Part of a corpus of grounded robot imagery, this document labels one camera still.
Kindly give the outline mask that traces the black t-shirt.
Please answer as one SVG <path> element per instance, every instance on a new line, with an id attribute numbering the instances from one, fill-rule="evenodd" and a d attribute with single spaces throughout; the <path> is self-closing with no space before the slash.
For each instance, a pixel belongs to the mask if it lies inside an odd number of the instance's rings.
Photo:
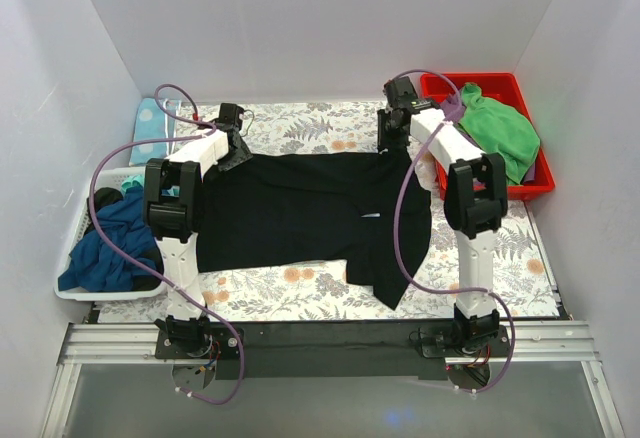
<path id="1" fill-rule="evenodd" d="M 431 193 L 395 153 L 254 155 L 204 181 L 202 273 L 343 260 L 396 309 L 429 248 Z"/>

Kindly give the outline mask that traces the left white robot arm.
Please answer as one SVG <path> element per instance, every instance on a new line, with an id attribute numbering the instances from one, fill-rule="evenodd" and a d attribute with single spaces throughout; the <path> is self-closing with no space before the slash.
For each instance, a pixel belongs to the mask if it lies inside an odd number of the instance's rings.
<path id="1" fill-rule="evenodd" d="M 143 219 L 163 260 L 169 304 L 157 325 L 168 342 L 193 358 L 208 355 L 214 345 L 198 279 L 197 239 L 205 215 L 204 177 L 215 176 L 251 157 L 241 136 L 245 109 L 223 103 L 215 131 L 183 145 L 145 168 Z"/>

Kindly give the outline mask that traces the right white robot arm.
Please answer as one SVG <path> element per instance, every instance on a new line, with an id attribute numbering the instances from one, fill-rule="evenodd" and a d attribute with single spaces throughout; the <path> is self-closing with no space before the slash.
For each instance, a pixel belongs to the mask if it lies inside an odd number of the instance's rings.
<path id="1" fill-rule="evenodd" d="M 378 149 L 407 146 L 414 138 L 448 169 L 444 214 L 458 247 L 459 290 L 451 329 L 432 342 L 475 355 L 499 334 L 491 292 L 493 253 L 508 210 L 505 161 L 464 138 L 437 102 L 418 95 L 408 76 L 387 81 L 383 92 L 387 105 L 378 111 Z"/>

